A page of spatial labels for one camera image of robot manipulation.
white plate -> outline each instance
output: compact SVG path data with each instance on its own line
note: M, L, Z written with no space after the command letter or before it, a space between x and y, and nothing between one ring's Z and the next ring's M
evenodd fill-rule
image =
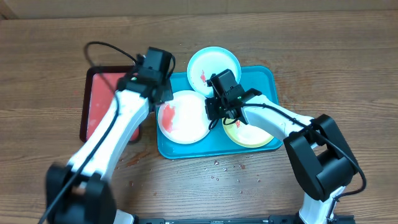
M195 91L183 90L159 108L157 123L168 139L179 144L191 144L209 133L210 121L205 110L205 97Z
M205 97L213 97L212 87L208 87L206 80L212 74L219 74L230 69L239 83L241 79L241 65L230 51L221 47L207 47L193 55L188 63L187 76L191 87Z

red sauce stain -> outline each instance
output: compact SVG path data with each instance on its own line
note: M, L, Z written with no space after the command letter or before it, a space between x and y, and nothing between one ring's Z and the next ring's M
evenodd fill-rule
M171 107L170 104L167 104L166 107L163 109L163 118L162 118L162 125L163 128L168 132L171 133L173 131L173 118L175 116L175 106Z
M200 79L203 81L203 83L206 83L206 77L205 77L205 71L204 70L201 71Z

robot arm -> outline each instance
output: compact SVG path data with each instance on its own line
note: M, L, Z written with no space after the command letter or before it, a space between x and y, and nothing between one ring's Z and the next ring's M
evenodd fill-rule
M39 222L44 218L49 223L130 224L134 221L132 215L116 210L109 182L134 130L155 105L173 99L171 60L175 64L171 53L152 47L146 57L137 56L133 70L118 81L115 95L119 99L119 114L116 121L117 102L114 99L93 135L72 156L68 165L53 164L47 171L47 208L50 209ZM115 122L113 128L104 135L112 122ZM103 138L94 156L88 160ZM88 163L81 170L84 162Z
M137 92L124 90L117 91L115 94L119 97L120 110L114 128L81 173L88 177L97 173L101 175L101 180L107 182L110 182L113 170L129 138L149 114L150 106L148 98L141 97ZM79 169L88 154L93 150L111 123L115 112L116 100L114 99L93 135L69 160L68 165L72 167L72 172L76 172Z
M230 70L214 74L207 83L215 93L214 98L206 100L208 118L240 119L283 141L297 182L305 192L299 211L301 221L328 223L328 218L333 218L332 213L328 216L334 209L333 199L358 172L353 166L358 162L333 119L325 114L316 119L295 114L257 90L244 91ZM325 140L334 142L339 150ZM324 144L327 150L316 156L313 149Z

wooden table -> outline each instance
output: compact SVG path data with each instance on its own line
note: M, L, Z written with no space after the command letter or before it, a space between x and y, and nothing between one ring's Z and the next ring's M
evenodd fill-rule
M398 11L0 21L1 223L35 223L45 208L48 167L65 164L83 144L78 133L88 64L82 47L91 40L132 54L166 49L175 54L178 72L197 50L214 45L230 49L242 66L269 67L279 103L333 117L368 178L366 191L341 200L337 213L354 214L359 223L396 223ZM129 63L104 47L91 54L102 65ZM170 161L157 151L154 116L143 126L141 142L125 149L113 175L120 209L164 218L299 210L303 191L283 147ZM348 188L360 183L357 175Z

black mount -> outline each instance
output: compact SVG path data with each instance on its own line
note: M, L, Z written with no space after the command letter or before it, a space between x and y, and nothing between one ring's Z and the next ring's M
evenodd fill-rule
M146 56L137 55L136 66L119 79L118 90L140 93L154 105L172 100L172 71L169 72L171 60L175 65L175 59L170 52L149 47Z
M49 206L69 178L73 175L71 166L58 166L53 164L47 171L45 186L47 206ZM57 206L47 217L49 224L109 224L113 223L116 216L116 202L113 199L108 183L101 180L101 175L93 174L91 177L83 175L73 184L78 187L86 183L84 192L68 192L58 202Z
M262 93L255 89L244 91L241 84L237 84L235 76L230 69L219 74L212 74L207 80L207 85L213 87L214 97L207 98L206 114L209 120L221 118L240 119L244 124L242 112L238 106Z
M331 117L323 114L311 120L310 127L333 142L358 164L343 134ZM291 133L284 139L297 182L311 198L324 202L329 199L334 190L347 186L358 171L349 160L329 144L326 144L326 151L316 156L311 148L313 143L319 146L325 145L322 139L305 129Z

